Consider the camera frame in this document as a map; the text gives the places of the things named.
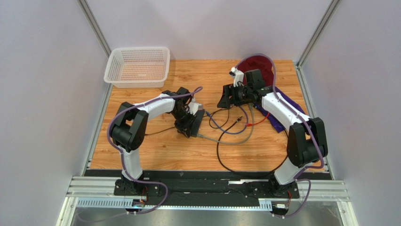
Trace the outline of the black network switch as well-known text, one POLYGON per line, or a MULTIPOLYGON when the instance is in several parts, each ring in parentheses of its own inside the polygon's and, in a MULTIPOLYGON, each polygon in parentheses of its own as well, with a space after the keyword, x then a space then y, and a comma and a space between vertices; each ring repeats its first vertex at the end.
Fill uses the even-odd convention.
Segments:
POLYGON ((191 120, 190 120, 190 124, 189 124, 189 135, 191 137, 197 136, 204 114, 205 114, 205 110, 198 110, 195 113, 195 115, 191 116, 191 120))

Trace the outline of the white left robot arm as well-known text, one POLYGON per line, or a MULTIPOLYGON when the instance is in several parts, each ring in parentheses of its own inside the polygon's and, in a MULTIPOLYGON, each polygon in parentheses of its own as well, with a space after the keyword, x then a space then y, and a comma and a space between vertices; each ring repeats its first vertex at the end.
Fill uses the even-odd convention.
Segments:
POLYGON ((163 91, 146 102, 131 104, 124 102, 108 125, 108 142, 120 152, 122 178, 133 185, 143 184, 143 169, 140 163, 139 147, 145 138, 147 123, 162 114, 175 118, 174 126, 186 138, 195 137, 199 131, 205 110, 195 102, 194 92, 180 87, 178 91, 163 91))

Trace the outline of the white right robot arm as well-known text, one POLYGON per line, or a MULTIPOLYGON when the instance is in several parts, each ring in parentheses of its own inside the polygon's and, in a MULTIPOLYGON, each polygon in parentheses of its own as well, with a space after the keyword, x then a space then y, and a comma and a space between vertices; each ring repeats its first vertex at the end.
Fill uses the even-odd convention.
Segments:
POLYGON ((256 103, 270 113, 288 132, 287 158, 274 171, 274 182, 283 186, 294 182, 313 163, 324 166, 328 154, 325 126, 319 117, 311 118, 292 106, 277 92, 266 86, 259 69, 242 72, 233 67, 229 74, 233 83, 223 86, 219 108, 256 103))

